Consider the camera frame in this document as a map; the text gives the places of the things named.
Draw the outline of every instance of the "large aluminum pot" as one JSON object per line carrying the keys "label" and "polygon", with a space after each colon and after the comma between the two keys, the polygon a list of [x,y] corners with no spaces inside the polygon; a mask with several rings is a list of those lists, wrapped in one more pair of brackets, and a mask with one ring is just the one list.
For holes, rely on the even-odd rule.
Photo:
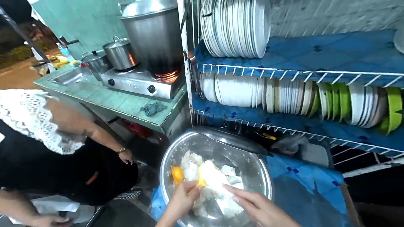
{"label": "large aluminum pot", "polygon": [[[160,185],[166,204],[174,191],[171,169],[181,165],[181,159],[187,151],[201,155],[205,161],[214,159],[214,164],[218,168],[224,164],[236,166],[240,170],[245,190],[259,192],[272,199],[271,178],[263,161],[266,156],[256,154],[267,154],[265,148],[243,137],[215,128],[193,127],[177,138],[163,157],[160,167]],[[180,226],[256,226],[245,211],[226,219],[217,209],[215,201],[207,200],[204,204],[209,218],[189,215],[179,220]]]}
{"label": "large aluminum pot", "polygon": [[85,52],[81,55],[81,62],[87,65],[95,78],[102,81],[101,74],[112,69],[111,62],[108,60],[107,54],[103,50]]}
{"label": "large aluminum pot", "polygon": [[139,64],[139,60],[127,38],[120,39],[114,36],[114,41],[105,44],[102,48],[116,69],[128,69]]}
{"label": "large aluminum pot", "polygon": [[121,13],[130,43],[149,72],[181,69],[184,60],[176,1],[137,0]]}

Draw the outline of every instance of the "sink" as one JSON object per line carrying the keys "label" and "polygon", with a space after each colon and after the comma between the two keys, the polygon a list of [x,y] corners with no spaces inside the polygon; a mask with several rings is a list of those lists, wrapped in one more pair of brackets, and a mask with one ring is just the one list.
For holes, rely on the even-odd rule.
{"label": "sink", "polygon": [[67,71],[55,78],[50,79],[51,82],[63,86],[68,86],[70,84],[77,84],[86,80],[89,76],[93,76],[88,68],[74,68],[71,71]]}

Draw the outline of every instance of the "finger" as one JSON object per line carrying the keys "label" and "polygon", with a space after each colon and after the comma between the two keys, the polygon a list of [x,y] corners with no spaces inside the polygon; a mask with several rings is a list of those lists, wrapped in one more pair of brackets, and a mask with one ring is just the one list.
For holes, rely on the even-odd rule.
{"label": "finger", "polygon": [[232,187],[230,185],[223,185],[223,187],[226,190],[228,190],[229,192],[233,193],[234,195],[248,200],[249,202],[253,203],[257,207],[260,207],[260,204],[264,198],[266,199],[266,197],[261,194],[244,191],[244,190]]}
{"label": "finger", "polygon": [[185,190],[189,191],[190,189],[194,188],[197,184],[198,181],[183,181]]}
{"label": "finger", "polygon": [[201,189],[202,186],[196,186],[194,187],[188,194],[188,198],[192,199],[192,201],[195,201],[199,198],[199,195],[201,194]]}
{"label": "finger", "polygon": [[255,217],[258,209],[248,200],[241,198],[239,196],[233,196],[233,200],[240,205],[252,218]]}

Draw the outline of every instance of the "person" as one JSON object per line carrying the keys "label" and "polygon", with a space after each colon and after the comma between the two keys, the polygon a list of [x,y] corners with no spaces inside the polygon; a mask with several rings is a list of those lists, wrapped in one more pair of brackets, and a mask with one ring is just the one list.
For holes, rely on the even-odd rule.
{"label": "person", "polygon": [[[177,221],[192,209],[202,189],[197,184],[198,181],[183,181],[175,187],[173,197],[156,227],[175,226]],[[234,194],[234,201],[244,208],[257,227],[300,227],[263,194],[247,192],[229,185],[223,187]]]}
{"label": "person", "polygon": [[104,129],[42,90],[0,90],[0,214],[32,227],[66,227],[27,195],[102,205],[132,189],[138,167]]}

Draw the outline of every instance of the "pot lid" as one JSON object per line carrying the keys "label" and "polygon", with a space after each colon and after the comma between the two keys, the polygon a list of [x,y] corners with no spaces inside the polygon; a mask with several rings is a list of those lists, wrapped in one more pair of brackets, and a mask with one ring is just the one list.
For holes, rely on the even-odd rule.
{"label": "pot lid", "polygon": [[115,47],[125,46],[127,44],[130,44],[130,41],[128,38],[120,39],[119,37],[116,36],[116,37],[114,37],[113,42],[105,44],[102,48],[103,49],[112,49]]}
{"label": "pot lid", "polygon": [[81,61],[83,62],[89,62],[89,61],[93,61],[93,60],[97,60],[102,58],[103,56],[106,56],[107,54],[105,53],[104,50],[93,50],[91,52],[85,52],[84,54],[82,54],[81,56],[83,57],[81,59]]}
{"label": "pot lid", "polygon": [[178,8],[177,1],[173,0],[136,0],[124,9],[122,18],[138,17],[169,9]]}

